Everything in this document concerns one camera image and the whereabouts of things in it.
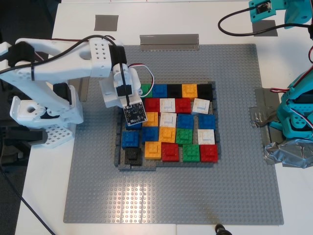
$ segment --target gray lego baseplate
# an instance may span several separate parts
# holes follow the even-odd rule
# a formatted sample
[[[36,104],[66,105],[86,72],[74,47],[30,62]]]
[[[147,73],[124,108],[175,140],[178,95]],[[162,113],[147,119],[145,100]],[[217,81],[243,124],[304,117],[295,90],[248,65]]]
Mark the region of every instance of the gray lego baseplate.
[[[261,87],[256,46],[125,49],[128,63],[146,64],[156,83],[216,82],[221,158],[213,167],[147,171],[114,162],[122,116],[118,108],[105,107],[98,79],[90,79],[82,103],[85,121],[76,130],[64,222],[283,224],[275,167],[263,160],[261,131],[252,128],[248,112],[256,106],[254,89]],[[138,74],[142,83],[150,82],[144,69]]]

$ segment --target blue lego brick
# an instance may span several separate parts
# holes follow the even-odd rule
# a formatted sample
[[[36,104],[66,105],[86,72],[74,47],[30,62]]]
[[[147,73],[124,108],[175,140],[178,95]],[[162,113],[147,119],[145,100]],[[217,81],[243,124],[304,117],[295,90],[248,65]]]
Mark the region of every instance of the blue lego brick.
[[[152,88],[153,98],[167,98],[167,85],[155,84]]]
[[[139,147],[139,132],[138,131],[123,131],[122,133],[122,148],[138,148]]]
[[[215,116],[212,114],[199,115],[199,129],[215,130]]]
[[[194,116],[188,114],[178,114],[177,128],[194,129]]]
[[[138,123],[138,124],[131,125],[131,126],[129,126],[129,125],[127,125],[127,123],[125,123],[125,128],[128,131],[141,130],[141,127],[142,127],[142,123]]]
[[[142,128],[142,143],[146,141],[158,141],[158,127],[144,126]]]

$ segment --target electrical wire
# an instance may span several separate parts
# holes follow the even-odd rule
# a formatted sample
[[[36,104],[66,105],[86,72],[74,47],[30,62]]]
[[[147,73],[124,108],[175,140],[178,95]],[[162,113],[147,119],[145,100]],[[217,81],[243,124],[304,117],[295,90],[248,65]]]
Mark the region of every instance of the electrical wire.
[[[270,27],[270,28],[267,28],[267,29],[263,29],[263,30],[260,30],[260,31],[257,31],[257,32],[252,32],[252,33],[231,33],[231,32],[228,32],[226,30],[224,30],[222,27],[221,27],[221,23],[226,20],[227,18],[231,17],[231,16],[234,16],[234,15],[238,15],[240,13],[243,13],[243,12],[246,12],[246,11],[251,11],[253,9],[255,9],[256,6],[253,6],[253,7],[249,7],[247,9],[244,9],[244,10],[240,10],[240,11],[236,11],[236,12],[233,12],[227,16],[224,16],[223,18],[220,19],[220,21],[218,22],[218,28],[221,32],[223,32],[224,34],[227,34],[227,35],[230,35],[230,36],[235,36],[235,37],[246,37],[246,36],[253,36],[253,35],[258,35],[258,34],[261,34],[261,33],[266,33],[266,32],[269,32],[269,31],[272,31],[272,30],[275,30],[275,29],[278,29],[278,28],[283,28],[283,27],[301,27],[301,28],[309,28],[310,25],[308,24],[300,24],[300,23],[285,23],[285,24],[280,24],[280,25],[277,25],[277,26],[274,26],[274,27]]]
[[[154,84],[155,84],[155,77],[153,76],[151,70],[150,70],[145,64],[139,64],[139,63],[138,63],[138,64],[131,64],[131,65],[129,65],[128,67],[129,67],[129,68],[133,68],[133,67],[141,67],[141,66],[145,67],[145,68],[149,71],[149,73],[150,73],[150,75],[151,75],[151,78],[152,78],[150,89],[148,90],[148,92],[147,92],[145,95],[141,95],[141,96],[140,96],[141,98],[144,98],[144,97],[146,97],[148,94],[150,94],[150,92],[152,91],[152,88],[153,88],[153,86],[154,86]]]
[[[309,50],[309,61],[311,62],[311,64],[313,64],[313,61],[312,61],[312,59],[311,59],[312,50],[313,50],[313,46],[312,46],[311,49]]]
[[[313,64],[313,61],[311,60],[311,53],[313,51],[313,46],[309,50],[309,61]],[[292,87],[296,87],[311,71],[313,71],[313,65],[311,68],[309,68],[294,84]],[[270,88],[270,92],[273,93],[286,93],[289,91],[289,88],[282,89],[282,88]]]
[[[15,188],[15,186],[12,184],[10,179],[5,174],[4,169],[2,168],[1,160],[3,157],[3,151],[4,151],[4,140],[2,135],[2,129],[0,128],[0,172],[4,176],[4,179],[7,181],[9,186],[12,188],[12,190],[15,192],[15,194],[19,197],[19,199],[28,207],[28,209],[36,216],[36,218],[41,222],[41,224],[51,233],[52,235],[55,235],[55,233],[49,228],[49,226],[39,217],[39,215],[34,211],[34,209],[25,201],[25,199],[21,196],[21,194],[18,192],[18,190]]]
[[[28,67],[35,67],[35,66],[39,66],[39,65],[43,65],[43,64],[52,62],[52,61],[54,61],[54,60],[56,60],[56,59],[58,59],[58,58],[60,58],[60,57],[62,57],[64,55],[66,55],[67,53],[69,53],[70,51],[72,51],[73,49],[78,47],[80,44],[88,41],[91,38],[102,38],[102,39],[107,40],[108,42],[110,42],[113,45],[113,48],[116,51],[116,54],[117,54],[117,57],[118,57],[118,61],[119,61],[119,66],[120,66],[120,70],[121,70],[121,75],[122,75],[122,81],[123,81],[123,86],[124,86],[124,92],[125,92],[125,96],[126,96],[127,106],[129,106],[130,101],[129,101],[129,96],[128,96],[127,90],[126,90],[125,74],[124,74],[124,70],[123,70],[123,62],[122,62],[122,59],[121,59],[120,52],[118,50],[117,45],[115,44],[115,42],[111,38],[108,38],[108,37],[102,36],[102,35],[90,35],[88,37],[85,37],[85,38],[79,40],[77,43],[75,43],[74,45],[72,45],[71,47],[66,49],[65,51],[61,52],[60,54],[57,54],[57,55],[55,55],[55,56],[53,56],[51,58],[48,58],[46,60],[39,61],[39,62],[36,62],[36,63],[30,63],[30,64],[25,64],[25,65],[18,65],[18,66],[14,66],[14,67],[11,67],[11,68],[7,68],[7,69],[4,69],[4,70],[1,70],[0,71],[0,75],[4,74],[6,72],[9,72],[9,71],[13,71],[13,70],[23,69],[23,68],[28,68]],[[73,40],[73,39],[64,39],[64,40],[63,39],[52,39],[52,40],[71,41],[71,42],[76,41],[76,40]]]
[[[40,61],[44,60],[37,52],[35,52],[35,55],[40,59]]]

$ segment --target circuit board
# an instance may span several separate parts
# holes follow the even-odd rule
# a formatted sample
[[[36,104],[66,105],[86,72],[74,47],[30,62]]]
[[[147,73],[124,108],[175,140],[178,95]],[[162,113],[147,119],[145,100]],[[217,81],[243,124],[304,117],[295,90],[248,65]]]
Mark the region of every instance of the circuit board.
[[[131,104],[123,108],[126,122],[129,126],[147,121],[143,103]]]

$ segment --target white lego brick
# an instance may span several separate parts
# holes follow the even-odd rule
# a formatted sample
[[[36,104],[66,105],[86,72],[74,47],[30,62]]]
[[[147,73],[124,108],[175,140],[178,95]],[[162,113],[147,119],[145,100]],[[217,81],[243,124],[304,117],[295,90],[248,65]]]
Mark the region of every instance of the white lego brick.
[[[214,130],[198,130],[198,144],[215,144]]]
[[[192,114],[193,115],[208,114],[209,107],[210,107],[210,100],[195,98],[194,105],[192,108]]]
[[[160,112],[174,113],[175,99],[160,99]]]
[[[176,114],[161,113],[160,126],[176,127]]]

